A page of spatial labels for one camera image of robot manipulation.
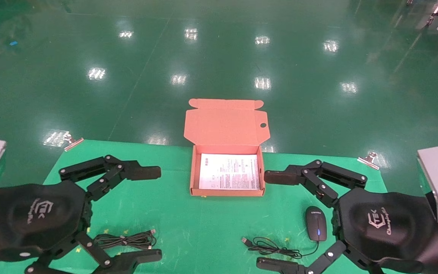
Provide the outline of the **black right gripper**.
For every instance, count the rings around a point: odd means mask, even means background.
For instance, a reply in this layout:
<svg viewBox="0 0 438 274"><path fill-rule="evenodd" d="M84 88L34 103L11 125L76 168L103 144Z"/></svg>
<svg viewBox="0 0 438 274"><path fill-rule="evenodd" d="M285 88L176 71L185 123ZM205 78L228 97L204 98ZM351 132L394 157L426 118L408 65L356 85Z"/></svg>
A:
<svg viewBox="0 0 438 274"><path fill-rule="evenodd" d="M348 191L333 208L333 232L355 264L418 264L438 230L425 198Z"/></svg>

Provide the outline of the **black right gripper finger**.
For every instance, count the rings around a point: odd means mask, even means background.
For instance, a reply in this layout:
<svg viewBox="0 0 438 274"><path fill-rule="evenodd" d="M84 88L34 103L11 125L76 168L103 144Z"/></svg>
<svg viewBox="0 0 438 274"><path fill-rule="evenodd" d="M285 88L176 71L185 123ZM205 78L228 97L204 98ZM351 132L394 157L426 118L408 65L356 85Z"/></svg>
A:
<svg viewBox="0 0 438 274"><path fill-rule="evenodd" d="M313 160L304 166L289 165L285 170L266 170L264 181L275 185L302 185L324 206L332 208L339 196L325 181L350 190L364 189L367 177L322 160Z"/></svg>
<svg viewBox="0 0 438 274"><path fill-rule="evenodd" d="M280 274L322 274L344 254L346 257L350 257L352 262L358 266L364 265L364 269L368 273L378 274L379 265L376 261L379 260L379 252L375 251L376 248L379 248L379 240L336 241L310 266L259 257L257 258L257 267Z"/></svg>

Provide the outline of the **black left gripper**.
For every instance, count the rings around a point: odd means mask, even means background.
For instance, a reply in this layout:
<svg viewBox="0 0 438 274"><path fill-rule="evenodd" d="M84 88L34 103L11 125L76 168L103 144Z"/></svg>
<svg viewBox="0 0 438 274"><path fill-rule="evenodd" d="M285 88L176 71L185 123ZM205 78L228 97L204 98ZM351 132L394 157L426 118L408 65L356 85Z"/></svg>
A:
<svg viewBox="0 0 438 274"><path fill-rule="evenodd" d="M106 155L60 169L63 182L58 184L0 188L0 261L62 253L90 224L90 201L100 200L125 179L151 180L161 174L159 166ZM86 192L75 184L95 176L99 179Z"/></svg>

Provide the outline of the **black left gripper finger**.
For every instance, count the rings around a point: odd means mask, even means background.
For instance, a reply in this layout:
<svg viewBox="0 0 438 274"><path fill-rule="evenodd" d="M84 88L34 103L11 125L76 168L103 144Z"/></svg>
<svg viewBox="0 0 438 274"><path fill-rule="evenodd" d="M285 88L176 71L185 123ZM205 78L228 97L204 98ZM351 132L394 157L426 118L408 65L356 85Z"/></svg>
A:
<svg viewBox="0 0 438 274"><path fill-rule="evenodd" d="M73 233L67 238L80 244L84 250L98 263L94 274L132 274L139 264L150 263L162 259L162 251L151 249L147 251L136 251L122 253L110 257L101 247L94 243L86 232ZM27 274L64 274L64 271L53 269L50 263L55 260L55 254L50 247L42 249L38 259L25 270Z"/></svg>

